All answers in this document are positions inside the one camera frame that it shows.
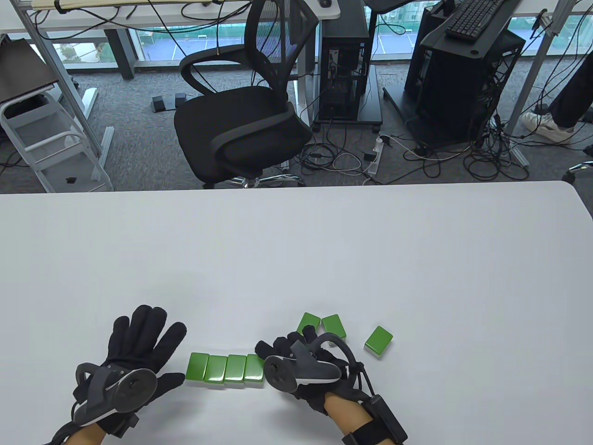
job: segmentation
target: keyboard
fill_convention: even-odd
[[[449,19],[446,34],[475,42],[505,0],[466,0]]]

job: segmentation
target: hand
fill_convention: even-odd
[[[298,332],[291,332],[286,337],[278,337],[274,341],[273,347],[264,341],[260,341],[256,345],[256,354],[262,360],[265,360],[271,355],[279,355],[281,357],[291,357],[291,346],[300,341],[306,345],[312,343],[317,338],[315,327],[306,326],[302,330],[303,335]],[[323,384],[302,384],[299,385],[294,393],[297,399],[304,399],[309,403],[315,411],[322,412],[327,415],[327,411],[324,407],[327,393],[334,393],[347,400],[358,400],[361,395],[360,392],[348,385],[348,374],[346,367],[348,362],[336,358],[331,352],[326,349],[319,349],[315,352],[315,358],[318,361],[325,361],[332,363],[342,371],[342,378],[334,383],[323,383]]]
[[[157,344],[166,321],[167,312],[164,309],[146,305],[139,306],[134,311],[132,321],[126,316],[119,317],[113,323],[107,359],[101,366],[116,364],[128,370],[146,368],[155,374],[158,373],[169,361],[187,333],[187,328],[183,323],[173,323]],[[157,389],[146,405],[181,386],[184,379],[183,373],[163,374],[158,378]],[[85,399],[85,394],[88,392],[88,380],[87,384],[76,388],[75,397],[81,395],[81,398]],[[134,413],[115,413],[99,420],[97,424],[107,434],[116,434],[133,415]]]

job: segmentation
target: green block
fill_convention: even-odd
[[[321,319],[318,316],[305,312],[296,331],[302,334],[302,328],[308,325],[315,326],[315,330],[317,330],[317,328],[319,328],[319,323],[321,323]]]
[[[228,356],[227,369],[224,371],[224,383],[243,384],[245,378],[245,363],[247,357],[245,355]]]
[[[224,371],[227,368],[227,358],[223,355],[211,355],[208,358],[204,383],[223,384]]]
[[[321,322],[323,324],[323,329],[325,329],[326,332],[334,333],[342,339],[346,338],[346,331],[344,330],[342,321],[340,321],[340,317],[338,317],[337,314],[325,317],[321,319]]]
[[[204,381],[204,374],[206,374],[206,365],[208,363],[210,354],[203,354],[201,352],[192,352],[189,357],[187,365],[186,380],[194,380],[196,382]]]
[[[263,383],[263,360],[256,354],[247,355],[245,383]]]
[[[365,343],[365,348],[371,351],[377,357],[380,357],[385,349],[393,339],[393,335],[383,329],[381,326],[373,331],[369,339]]]

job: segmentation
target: chair backrest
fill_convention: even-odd
[[[296,58],[319,20],[303,0],[254,0],[245,27],[247,58],[281,97]]]

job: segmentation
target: chair base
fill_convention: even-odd
[[[593,169],[593,161],[586,161],[583,163],[578,164],[577,166],[571,167],[562,177],[564,182],[568,182],[569,184],[574,184],[576,180],[575,173],[580,170],[587,170]]]
[[[279,174],[276,176],[269,176],[264,178],[247,179],[243,177],[236,177],[222,182],[223,184],[229,184],[243,189],[255,189],[262,185],[274,185],[283,182],[296,182],[299,187],[306,187],[305,182],[299,176],[294,174]],[[204,189],[213,189],[214,184],[204,184]]]

